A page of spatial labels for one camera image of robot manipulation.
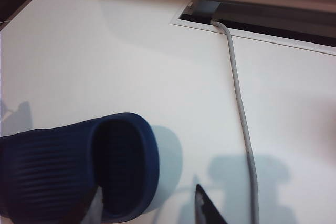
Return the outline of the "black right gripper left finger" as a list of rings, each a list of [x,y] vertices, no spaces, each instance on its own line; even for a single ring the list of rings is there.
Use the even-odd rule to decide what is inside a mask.
[[[103,211],[103,193],[100,186],[97,187],[89,209],[82,219],[82,224],[101,224]]]

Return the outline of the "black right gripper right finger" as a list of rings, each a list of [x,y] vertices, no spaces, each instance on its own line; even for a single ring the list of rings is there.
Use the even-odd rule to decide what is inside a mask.
[[[194,213],[197,224],[227,224],[200,184],[195,187]]]

